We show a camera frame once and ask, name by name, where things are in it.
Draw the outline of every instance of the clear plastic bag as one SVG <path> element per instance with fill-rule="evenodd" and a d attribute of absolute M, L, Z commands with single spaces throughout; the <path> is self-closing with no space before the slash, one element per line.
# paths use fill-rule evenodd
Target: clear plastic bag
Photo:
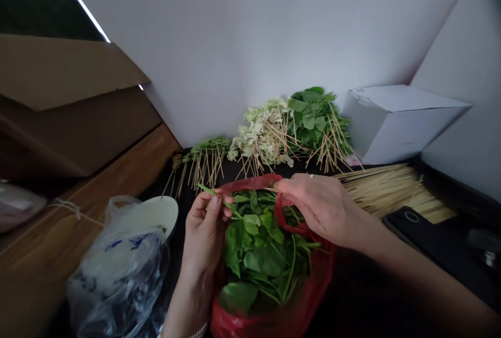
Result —
<path fill-rule="evenodd" d="M 71 326 L 78 338 L 132 338 L 151 315 L 169 250 L 161 228 L 134 230 L 140 204 L 130 196 L 110 200 L 104 229 L 68 280 Z"/>

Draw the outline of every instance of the bracelet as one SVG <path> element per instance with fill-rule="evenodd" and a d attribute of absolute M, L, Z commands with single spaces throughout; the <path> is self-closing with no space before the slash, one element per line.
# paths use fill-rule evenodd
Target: bracelet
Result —
<path fill-rule="evenodd" d="M 202 326 L 199 331 L 197 331 L 195 334 L 191 335 L 189 338 L 202 338 L 205 334 L 205 331 L 207 330 L 208 324 L 209 324 L 209 320 L 207 320 L 205 322 L 204 326 Z"/>

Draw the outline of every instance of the white cardboard box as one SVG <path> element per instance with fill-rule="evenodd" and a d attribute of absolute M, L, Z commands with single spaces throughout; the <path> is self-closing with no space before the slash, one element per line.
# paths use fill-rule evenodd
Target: white cardboard box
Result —
<path fill-rule="evenodd" d="M 456 121 L 470 104 L 406 85 L 353 89 L 342 116 L 351 146 L 366 164 L 413 157 Z"/>

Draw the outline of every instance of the cardboard box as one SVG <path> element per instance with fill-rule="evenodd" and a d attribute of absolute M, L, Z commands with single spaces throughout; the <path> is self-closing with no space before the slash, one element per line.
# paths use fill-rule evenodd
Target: cardboard box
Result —
<path fill-rule="evenodd" d="M 161 123 L 113 43 L 0 34 L 0 178 L 89 176 Z"/>
<path fill-rule="evenodd" d="M 351 145 L 365 164 L 402 161 L 421 152 L 470 104 L 406 85 L 353 89 L 342 115 Z"/>

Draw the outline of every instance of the red plastic bag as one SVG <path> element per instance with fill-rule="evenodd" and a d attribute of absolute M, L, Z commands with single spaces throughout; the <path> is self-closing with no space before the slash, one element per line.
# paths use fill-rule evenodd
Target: red plastic bag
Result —
<path fill-rule="evenodd" d="M 271 187 L 282 179 L 280 175 L 267 174 L 223 185 L 225 193 L 231 194 L 244 189 L 263 189 Z M 301 337 L 308 329 L 313 315 L 320 304 L 324 293 L 332 278 L 335 247 L 332 243 L 314 234 L 303 223 L 297 227 L 286 224 L 282 213 L 282 206 L 291 204 L 278 194 L 275 202 L 274 214 L 278 223 L 284 230 L 313 239 L 322 244 L 322 248 L 329 251 L 323 253 L 312 251 L 312 269 L 308 279 L 303 284 L 299 295 L 291 299 L 287 304 L 277 307 L 272 312 L 251 317 L 233 316 L 226 312 L 219 304 L 217 289 L 212 303 L 212 317 L 210 329 L 216 338 L 277 338 L 277 337 Z M 224 279 L 218 279 L 220 286 L 224 285 Z"/>

